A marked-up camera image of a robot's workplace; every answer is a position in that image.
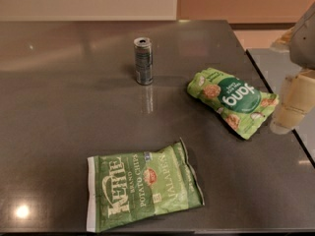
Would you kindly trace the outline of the green Kettle jalapeno chip bag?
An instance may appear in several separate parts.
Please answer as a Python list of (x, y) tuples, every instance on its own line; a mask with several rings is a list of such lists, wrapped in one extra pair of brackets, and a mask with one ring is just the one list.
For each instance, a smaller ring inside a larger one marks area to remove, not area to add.
[(93, 233), (205, 204), (186, 145), (88, 159), (87, 230)]

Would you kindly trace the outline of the silver drink can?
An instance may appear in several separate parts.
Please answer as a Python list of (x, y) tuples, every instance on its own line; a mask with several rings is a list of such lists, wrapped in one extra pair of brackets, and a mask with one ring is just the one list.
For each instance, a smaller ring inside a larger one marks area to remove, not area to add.
[(153, 82), (153, 45), (148, 37), (134, 40), (136, 80), (147, 86)]

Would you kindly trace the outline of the green Jang rice chip bag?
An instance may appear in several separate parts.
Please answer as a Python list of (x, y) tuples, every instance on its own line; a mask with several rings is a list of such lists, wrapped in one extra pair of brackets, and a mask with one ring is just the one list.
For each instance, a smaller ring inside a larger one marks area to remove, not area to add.
[(244, 140), (258, 131), (279, 104), (277, 94), (260, 91), (215, 68), (197, 73), (187, 91), (215, 110)]

